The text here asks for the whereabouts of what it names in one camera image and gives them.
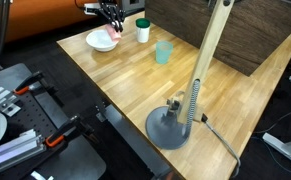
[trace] wooden table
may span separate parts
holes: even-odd
[[[58,44],[147,139],[147,116],[153,109],[166,105],[166,100],[177,91],[185,90],[199,49],[154,24],[149,41],[138,43],[135,20],[140,17],[144,13],[126,18],[123,38],[110,52],[98,52],[86,43],[86,36],[93,30]],[[160,40],[174,45],[165,65],[155,62],[155,43]],[[291,35],[249,77],[212,60],[198,102],[210,123],[239,155],[290,58]],[[187,144],[180,149],[153,147],[186,179],[228,179],[236,165],[236,160],[203,123],[193,124]]]

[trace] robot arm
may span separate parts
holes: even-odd
[[[108,21],[116,32],[122,32],[125,11],[119,9],[114,0],[99,0],[98,2],[85,4],[85,14],[101,16]]]

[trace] lamp base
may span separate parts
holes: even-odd
[[[159,148],[177,149],[186,144],[186,124],[177,122],[177,116],[167,116],[168,107],[154,109],[146,119],[146,133]]]

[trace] translucent plastic cup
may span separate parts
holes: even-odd
[[[166,64],[173,51],[173,44],[167,41],[159,41],[156,43],[156,62],[158,64]]]

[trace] wooden pole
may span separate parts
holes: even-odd
[[[180,123],[186,123],[194,80],[199,79],[201,84],[204,82],[209,64],[213,58],[216,46],[231,12],[234,1],[235,0],[231,0],[228,6],[224,5],[224,0],[217,0],[216,2],[211,20],[209,21],[200,51],[198,53],[194,71],[185,91],[179,116],[177,117],[177,121]]]

